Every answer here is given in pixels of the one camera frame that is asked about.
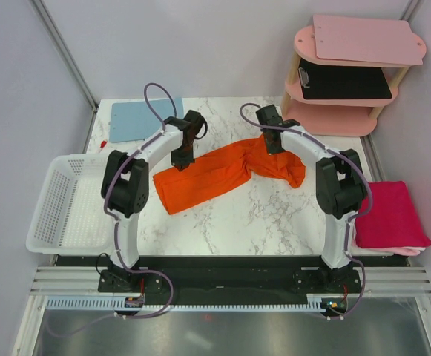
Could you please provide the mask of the white plastic basket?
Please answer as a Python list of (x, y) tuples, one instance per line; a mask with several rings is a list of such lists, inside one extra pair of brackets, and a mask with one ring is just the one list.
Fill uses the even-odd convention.
[(42, 186), (26, 247), (42, 254), (97, 256), (113, 248), (113, 219), (104, 212), (101, 186), (106, 154), (55, 158)]

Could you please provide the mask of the folded magenta t shirt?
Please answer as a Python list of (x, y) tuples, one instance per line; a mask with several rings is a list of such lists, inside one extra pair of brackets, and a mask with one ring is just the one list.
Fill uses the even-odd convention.
[(373, 250), (431, 246), (406, 184), (371, 182), (373, 205), (369, 213), (355, 220), (358, 247)]

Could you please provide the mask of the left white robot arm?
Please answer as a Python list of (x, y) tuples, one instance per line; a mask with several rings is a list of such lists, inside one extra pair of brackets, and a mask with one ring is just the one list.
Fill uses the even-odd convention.
[(115, 284), (123, 291), (134, 291), (140, 273), (132, 269), (138, 260), (137, 231), (139, 214), (149, 198), (149, 173), (166, 156), (171, 165), (183, 171), (195, 162), (194, 141), (208, 129), (205, 118), (188, 111), (184, 118), (168, 117), (156, 132), (132, 154), (114, 150), (108, 155), (101, 195), (104, 212), (113, 218), (113, 252), (111, 260), (120, 269)]

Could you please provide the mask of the black clipboard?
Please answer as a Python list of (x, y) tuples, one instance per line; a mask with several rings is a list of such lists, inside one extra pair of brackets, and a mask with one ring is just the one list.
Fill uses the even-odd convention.
[(301, 59), (298, 74), (307, 100), (392, 98), (380, 67), (317, 65)]

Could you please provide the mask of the pink clipboard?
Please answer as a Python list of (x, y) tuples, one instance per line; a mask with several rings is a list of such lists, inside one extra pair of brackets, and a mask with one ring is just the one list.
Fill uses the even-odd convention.
[(422, 65), (423, 55), (408, 22), (314, 14), (316, 56), (322, 60)]

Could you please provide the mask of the folded light pink t shirt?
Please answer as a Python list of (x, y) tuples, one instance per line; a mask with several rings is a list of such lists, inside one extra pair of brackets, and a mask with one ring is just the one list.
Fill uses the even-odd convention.
[(397, 254), (405, 257), (418, 256), (421, 252), (425, 251), (424, 247), (393, 247), (393, 248), (361, 248), (356, 244), (352, 244), (352, 251), (356, 254), (371, 254), (371, 255), (393, 255)]

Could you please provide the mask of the orange t shirt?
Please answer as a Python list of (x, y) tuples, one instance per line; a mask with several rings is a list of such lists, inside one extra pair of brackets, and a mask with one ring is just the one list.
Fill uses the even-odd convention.
[(176, 214), (238, 188), (252, 174), (282, 179), (292, 188), (299, 188), (306, 166), (290, 152), (268, 154), (260, 136), (208, 152), (183, 171), (161, 171), (154, 175), (154, 184), (165, 210)]

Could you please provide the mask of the pink three-tier shelf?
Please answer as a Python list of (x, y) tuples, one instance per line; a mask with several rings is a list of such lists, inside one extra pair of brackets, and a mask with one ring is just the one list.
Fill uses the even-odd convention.
[(371, 62), (386, 75), (392, 97), (390, 99), (305, 99), (298, 72), (300, 61), (304, 59), (317, 65), (338, 65), (365, 68), (366, 62), (325, 60), (317, 57), (315, 27), (300, 29), (294, 40), (294, 53), (285, 81), (285, 91), (281, 102), (283, 119), (295, 119), (311, 134), (324, 136), (363, 137), (371, 134), (378, 124), (382, 110), (395, 101), (400, 83), (410, 69), (408, 65)]

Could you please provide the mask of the blue clipboard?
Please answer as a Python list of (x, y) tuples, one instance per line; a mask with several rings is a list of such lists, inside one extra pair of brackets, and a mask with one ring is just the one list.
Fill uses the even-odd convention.
[[(169, 99), (150, 100), (153, 109), (162, 117), (180, 117), (184, 114), (181, 98), (175, 98), (177, 114)], [(112, 104), (109, 130), (109, 142), (120, 143), (144, 140), (161, 128), (158, 118), (151, 112), (145, 101), (118, 102)]]

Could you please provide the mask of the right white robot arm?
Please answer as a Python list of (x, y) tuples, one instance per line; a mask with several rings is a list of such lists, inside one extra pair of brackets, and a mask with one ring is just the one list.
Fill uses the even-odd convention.
[(328, 266), (318, 272), (318, 285), (328, 292), (344, 283), (340, 268), (351, 262), (353, 222), (371, 191), (360, 157), (353, 149), (335, 150), (308, 133), (299, 122), (283, 120), (274, 105), (256, 111), (269, 154), (293, 153), (315, 168), (315, 195), (326, 215), (321, 258)]

